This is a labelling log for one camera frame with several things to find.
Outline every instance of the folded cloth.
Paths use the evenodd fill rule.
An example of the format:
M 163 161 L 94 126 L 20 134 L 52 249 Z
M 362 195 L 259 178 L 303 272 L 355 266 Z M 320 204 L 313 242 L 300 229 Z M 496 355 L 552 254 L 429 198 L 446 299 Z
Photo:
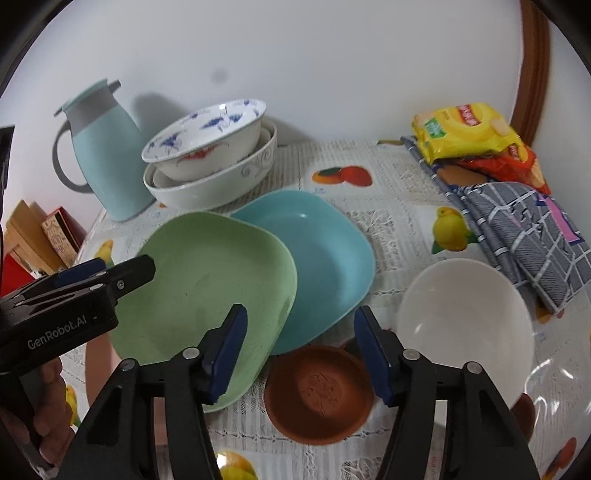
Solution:
M 412 142 L 403 139 L 417 158 L 409 140 Z M 551 312 L 562 310 L 591 281 L 591 250 L 552 197 L 518 182 L 498 181 L 452 189 L 427 168 L 446 196 L 462 206 L 469 228 L 485 237 L 482 241 L 479 237 L 479 242 L 489 260 L 492 253 L 495 261 L 491 264 L 500 267 L 516 286 L 525 277 Z

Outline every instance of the bowl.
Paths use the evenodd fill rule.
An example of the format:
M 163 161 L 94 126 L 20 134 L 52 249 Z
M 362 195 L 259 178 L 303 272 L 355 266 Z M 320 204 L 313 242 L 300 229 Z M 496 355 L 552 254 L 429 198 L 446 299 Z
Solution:
M 178 183 L 150 164 L 144 171 L 144 185 L 161 203 L 187 210 L 210 210 L 241 197 L 256 187 L 275 160 L 277 129 L 262 121 L 256 151 L 248 158 L 204 179 Z
M 354 356 L 334 346 L 306 346 L 274 360 L 264 401 L 283 435 L 327 445 L 364 424 L 374 392 L 363 363 Z
M 203 108 L 152 138 L 142 159 L 173 180 L 202 179 L 250 155 L 266 109 L 265 102 L 252 99 Z
M 365 235 L 329 202 L 307 192 L 267 193 L 232 214 L 278 236 L 298 272 L 295 303 L 273 355 L 299 348 L 353 310 L 375 275 Z
M 431 362 L 480 363 L 511 408 L 524 392 L 534 356 L 534 332 L 517 289 L 494 268 L 454 258 L 425 269 L 410 285 L 397 315 L 396 334 Z M 435 422 L 446 424 L 438 401 Z
M 287 247 L 256 226 L 209 212 L 181 215 L 158 229 L 139 255 L 156 265 L 154 279 L 119 299 L 110 332 L 120 358 L 141 365 L 198 346 L 234 303 L 248 313 L 248 331 L 216 411 L 238 400 L 265 364 L 296 297 L 297 272 Z

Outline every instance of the blue plate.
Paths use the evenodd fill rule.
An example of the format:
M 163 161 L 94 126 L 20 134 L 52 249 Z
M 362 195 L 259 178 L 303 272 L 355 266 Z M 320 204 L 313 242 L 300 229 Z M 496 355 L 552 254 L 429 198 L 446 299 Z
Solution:
M 295 303 L 272 355 L 311 342 L 367 295 L 375 275 L 374 251 L 361 231 L 325 200 L 279 190 L 232 216 L 274 233 L 295 261 Z

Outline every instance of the blue and white porcelain bowl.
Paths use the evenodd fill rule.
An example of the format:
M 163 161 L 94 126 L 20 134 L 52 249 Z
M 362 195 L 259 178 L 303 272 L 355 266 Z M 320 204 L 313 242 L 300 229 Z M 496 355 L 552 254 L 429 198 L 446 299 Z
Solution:
M 230 203 L 256 187 L 275 160 L 277 129 L 262 120 L 256 151 L 248 158 L 203 179 L 179 183 L 150 164 L 144 171 L 144 184 L 161 203 L 184 210 L 210 210 Z
M 253 99 L 208 106 L 152 138 L 142 159 L 173 180 L 202 179 L 253 152 L 265 110 L 265 102 Z

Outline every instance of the green plate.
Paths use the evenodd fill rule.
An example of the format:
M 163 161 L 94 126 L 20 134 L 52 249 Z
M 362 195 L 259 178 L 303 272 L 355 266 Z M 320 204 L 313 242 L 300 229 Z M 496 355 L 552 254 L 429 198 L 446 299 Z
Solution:
M 227 407 L 255 381 L 293 305 L 297 273 L 289 250 L 259 227 L 197 212 L 166 223 L 139 254 L 154 259 L 156 275 L 119 300 L 113 347 L 140 364 L 169 360 L 242 303 L 248 331 L 228 390 L 203 409 Z

